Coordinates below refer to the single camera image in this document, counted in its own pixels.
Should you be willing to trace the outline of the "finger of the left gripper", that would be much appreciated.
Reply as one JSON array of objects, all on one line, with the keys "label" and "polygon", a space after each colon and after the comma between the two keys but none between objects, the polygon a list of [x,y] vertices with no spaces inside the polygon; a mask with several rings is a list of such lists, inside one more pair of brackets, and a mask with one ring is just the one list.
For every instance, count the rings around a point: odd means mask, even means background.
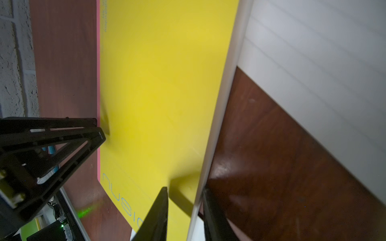
[{"label": "finger of the left gripper", "polygon": [[[96,118],[1,119],[1,218],[26,222],[105,141]],[[43,147],[55,146],[49,156]],[[59,165],[42,185],[37,178]]]}]

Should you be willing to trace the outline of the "blue handled pliers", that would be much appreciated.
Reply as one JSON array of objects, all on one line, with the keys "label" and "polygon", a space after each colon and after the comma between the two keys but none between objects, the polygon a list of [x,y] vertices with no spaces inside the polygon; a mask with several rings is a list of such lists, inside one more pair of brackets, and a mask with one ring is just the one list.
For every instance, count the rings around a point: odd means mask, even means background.
[{"label": "blue handled pliers", "polygon": [[[48,147],[43,147],[42,148],[43,151],[45,151],[49,156],[52,156],[53,154],[56,153],[56,147],[55,146],[48,146]],[[59,170],[59,165],[56,165],[54,167],[52,167],[49,172],[41,177],[41,178],[37,178],[37,184],[38,185],[42,185],[43,183],[45,183],[52,175],[54,175],[57,171]]]}]

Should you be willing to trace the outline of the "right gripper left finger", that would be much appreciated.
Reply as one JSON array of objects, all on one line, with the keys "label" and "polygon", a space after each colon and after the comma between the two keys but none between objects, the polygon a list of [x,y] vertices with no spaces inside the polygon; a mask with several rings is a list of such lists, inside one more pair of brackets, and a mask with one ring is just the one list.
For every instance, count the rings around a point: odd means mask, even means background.
[{"label": "right gripper left finger", "polygon": [[162,187],[133,241],[166,241],[168,224],[168,192]]}]

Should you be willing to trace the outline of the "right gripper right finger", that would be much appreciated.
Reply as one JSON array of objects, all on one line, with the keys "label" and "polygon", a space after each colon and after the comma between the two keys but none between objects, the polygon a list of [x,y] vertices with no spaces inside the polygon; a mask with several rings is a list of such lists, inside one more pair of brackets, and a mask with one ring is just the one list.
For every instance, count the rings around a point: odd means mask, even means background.
[{"label": "right gripper right finger", "polygon": [[208,187],[203,190],[203,215],[206,241],[239,241]]}]

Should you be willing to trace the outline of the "open notebook rear angled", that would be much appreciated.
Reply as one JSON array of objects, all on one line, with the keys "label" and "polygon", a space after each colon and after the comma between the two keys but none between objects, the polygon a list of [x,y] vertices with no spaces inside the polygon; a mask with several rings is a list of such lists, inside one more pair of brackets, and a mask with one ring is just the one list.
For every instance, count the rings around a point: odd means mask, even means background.
[{"label": "open notebook rear angled", "polygon": [[385,1],[254,1],[238,65],[386,199]]}]

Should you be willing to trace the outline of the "yellow cover notebook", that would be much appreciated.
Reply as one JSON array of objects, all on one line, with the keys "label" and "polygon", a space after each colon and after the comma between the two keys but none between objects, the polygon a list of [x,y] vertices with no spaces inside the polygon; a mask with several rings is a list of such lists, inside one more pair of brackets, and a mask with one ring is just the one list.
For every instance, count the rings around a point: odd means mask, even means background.
[{"label": "yellow cover notebook", "polygon": [[98,181],[137,232],[161,188],[190,241],[252,1],[97,1]]}]

